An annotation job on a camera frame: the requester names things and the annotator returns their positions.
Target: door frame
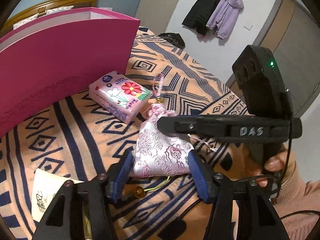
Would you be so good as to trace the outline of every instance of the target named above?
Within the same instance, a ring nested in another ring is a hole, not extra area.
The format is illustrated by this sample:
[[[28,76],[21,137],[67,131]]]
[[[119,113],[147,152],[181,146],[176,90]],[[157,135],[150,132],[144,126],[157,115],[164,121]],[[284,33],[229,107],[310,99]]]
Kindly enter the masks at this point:
[[[275,20],[278,11],[280,9],[280,6],[282,4],[283,0],[276,0],[268,17],[267,20],[265,21],[264,25],[262,26],[259,34],[257,35],[256,39],[254,40],[254,42],[252,43],[252,45],[254,46],[260,46],[262,41],[264,40],[265,36],[267,35],[271,25],[273,24],[273,21]],[[297,6],[299,6],[301,9],[304,10],[304,12],[306,14],[308,14],[311,19],[316,23],[316,21],[314,20],[314,18],[312,17],[312,15],[310,14],[310,12],[301,4],[299,3],[297,0],[293,0]],[[226,86],[228,88],[231,88],[231,86],[236,82],[236,77],[234,74],[231,75],[231,77],[228,79],[228,81],[226,82]],[[309,99],[307,100],[307,102],[301,107],[300,111],[295,114],[295,117],[301,117],[305,111],[312,105],[313,101],[317,98],[317,96],[320,93],[320,85],[317,86],[314,90],[314,93],[309,97]]]

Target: patterned bedspread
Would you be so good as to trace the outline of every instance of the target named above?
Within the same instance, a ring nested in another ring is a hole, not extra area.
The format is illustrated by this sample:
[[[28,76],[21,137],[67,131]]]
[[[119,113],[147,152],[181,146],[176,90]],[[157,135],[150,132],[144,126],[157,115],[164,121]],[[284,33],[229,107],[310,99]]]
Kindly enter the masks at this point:
[[[160,72],[165,76],[164,103],[178,114],[247,112],[239,98],[186,52],[140,27],[126,75],[151,90],[153,77]],[[134,122],[124,124],[92,101],[86,90],[29,117],[0,139],[0,214],[16,238],[30,240],[37,226],[30,200],[37,168],[90,180],[118,162],[126,149],[135,148],[143,121],[139,114]],[[194,146],[216,171],[231,179],[243,177],[240,145],[217,144],[212,138],[206,141],[219,150],[212,153],[203,144]],[[156,187],[165,179],[130,178],[126,189]],[[190,174],[171,178],[142,199],[124,198],[111,206],[117,235],[121,240],[161,239],[164,227],[197,199]],[[187,228],[177,228],[183,232],[179,239],[202,239],[210,212],[211,206],[203,203],[188,212],[183,218]]]

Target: blue round logo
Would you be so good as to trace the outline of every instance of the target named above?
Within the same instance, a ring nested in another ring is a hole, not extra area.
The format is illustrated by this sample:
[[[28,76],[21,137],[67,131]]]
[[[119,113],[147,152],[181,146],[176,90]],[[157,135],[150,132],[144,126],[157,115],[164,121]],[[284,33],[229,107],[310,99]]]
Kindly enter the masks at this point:
[[[102,78],[102,81],[108,83],[108,82],[111,81],[111,79],[112,79],[112,76],[105,75],[105,76]]]

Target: black jacket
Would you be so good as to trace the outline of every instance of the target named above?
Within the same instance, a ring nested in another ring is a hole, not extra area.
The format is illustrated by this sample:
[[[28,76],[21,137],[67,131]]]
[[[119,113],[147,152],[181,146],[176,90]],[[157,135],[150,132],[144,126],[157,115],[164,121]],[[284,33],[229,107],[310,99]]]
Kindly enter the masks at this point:
[[[196,28],[197,33],[206,35],[206,24],[220,0],[198,0],[183,20],[182,24],[190,29]]]

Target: yellow-green string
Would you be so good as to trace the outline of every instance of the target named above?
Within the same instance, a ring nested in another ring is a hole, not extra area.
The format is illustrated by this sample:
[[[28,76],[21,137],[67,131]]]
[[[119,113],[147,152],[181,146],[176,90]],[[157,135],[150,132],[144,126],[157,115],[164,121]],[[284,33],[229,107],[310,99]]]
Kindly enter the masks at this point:
[[[144,191],[150,191],[150,190],[154,190],[154,189],[160,188],[160,187],[164,186],[169,181],[169,179],[170,179],[170,176],[167,177],[167,180],[163,184],[158,185],[158,186],[153,187],[153,188],[146,188],[146,189],[144,189]]]

